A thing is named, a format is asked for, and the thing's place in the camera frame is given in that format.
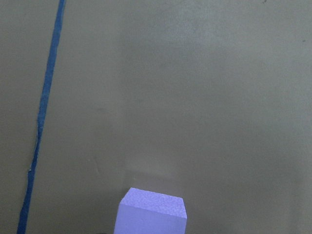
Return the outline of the purple foam block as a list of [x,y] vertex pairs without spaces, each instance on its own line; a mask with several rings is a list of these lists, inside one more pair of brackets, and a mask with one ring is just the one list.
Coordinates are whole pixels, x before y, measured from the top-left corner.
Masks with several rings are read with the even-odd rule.
[[184,234],[187,213],[181,197],[130,188],[118,206],[115,234]]

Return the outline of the brown paper table cover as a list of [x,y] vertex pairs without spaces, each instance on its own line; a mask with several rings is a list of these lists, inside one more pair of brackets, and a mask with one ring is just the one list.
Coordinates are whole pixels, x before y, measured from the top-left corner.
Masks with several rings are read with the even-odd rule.
[[68,0],[28,234],[111,234],[135,187],[189,234],[312,231],[309,0]]

